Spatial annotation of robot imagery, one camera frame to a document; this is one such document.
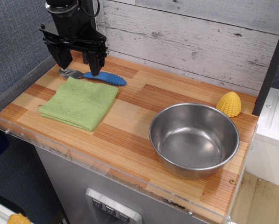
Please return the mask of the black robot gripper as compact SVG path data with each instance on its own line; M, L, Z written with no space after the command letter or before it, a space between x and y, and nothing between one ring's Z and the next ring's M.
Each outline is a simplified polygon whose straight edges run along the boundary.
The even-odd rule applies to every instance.
M39 29L58 66L66 69L70 65L72 49L85 54L91 74L98 76L107 57L107 38L93 27L100 6L96 11L93 6L47 6L46 9L53 22L41 24Z

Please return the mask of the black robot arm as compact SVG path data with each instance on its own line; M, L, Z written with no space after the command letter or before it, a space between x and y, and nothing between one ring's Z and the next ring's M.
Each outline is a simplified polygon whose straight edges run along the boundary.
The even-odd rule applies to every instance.
M66 69L72 62L71 50L79 51L92 75L97 76L107 57L107 38L95 27L100 8L94 9L91 0L48 0L45 7L53 21L39 29L58 66Z

